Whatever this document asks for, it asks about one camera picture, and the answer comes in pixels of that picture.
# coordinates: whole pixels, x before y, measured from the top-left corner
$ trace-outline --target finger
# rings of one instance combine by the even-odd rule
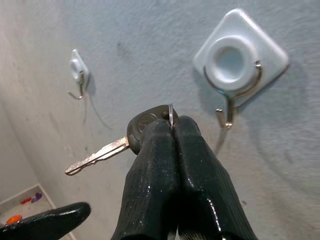
[[[58,240],[82,224],[90,215],[86,202],[42,212],[0,229],[1,240]]]
[[[125,179],[112,239],[162,240],[176,233],[177,168],[172,130],[165,120],[157,120],[143,131],[141,150]]]
[[[196,122],[181,116],[173,132],[184,200],[179,218],[182,239],[236,236],[256,240],[228,172],[201,136]]]

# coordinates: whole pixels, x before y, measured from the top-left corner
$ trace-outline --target wall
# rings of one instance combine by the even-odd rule
[[[37,178],[0,103],[0,202],[37,184]]]
[[[57,206],[88,201],[79,240],[116,226],[126,151],[70,177],[64,170],[126,133],[147,108],[173,103],[214,149],[222,99],[192,58],[222,16],[245,9],[289,54],[290,68],[236,116],[218,158],[261,240],[318,239],[318,0],[5,1],[0,8],[0,98],[40,183]],[[93,73],[88,95],[71,79],[78,48]]]

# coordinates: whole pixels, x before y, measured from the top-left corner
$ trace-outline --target white wall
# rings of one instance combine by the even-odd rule
[[[261,240],[318,239],[320,1],[4,1],[0,98],[55,204],[91,204],[74,232],[79,240],[112,235],[135,155],[126,151],[73,177],[64,170],[124,136],[134,115],[173,103],[215,148],[222,99],[193,71],[192,58],[236,7],[288,52],[291,66],[240,109],[218,157]],[[94,76],[82,101],[66,94],[77,91],[74,48]]]
[[[0,202],[38,183],[0,103]]]

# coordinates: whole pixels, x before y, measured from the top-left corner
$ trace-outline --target key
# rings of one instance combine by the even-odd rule
[[[172,104],[156,106],[138,114],[129,122],[126,136],[104,146],[85,160],[72,164],[65,170],[65,174],[69,176],[75,175],[85,167],[107,160],[128,148],[138,155],[141,149],[140,140],[143,130],[157,119],[167,120],[172,128],[175,120],[178,119],[178,114],[173,109]]]

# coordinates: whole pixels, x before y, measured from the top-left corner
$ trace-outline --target white plastic base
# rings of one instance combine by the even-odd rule
[[[262,65],[258,80],[255,62]],[[238,107],[278,77],[288,66],[287,54],[242,10],[228,12],[193,59],[196,70],[225,94],[254,88],[235,100]]]

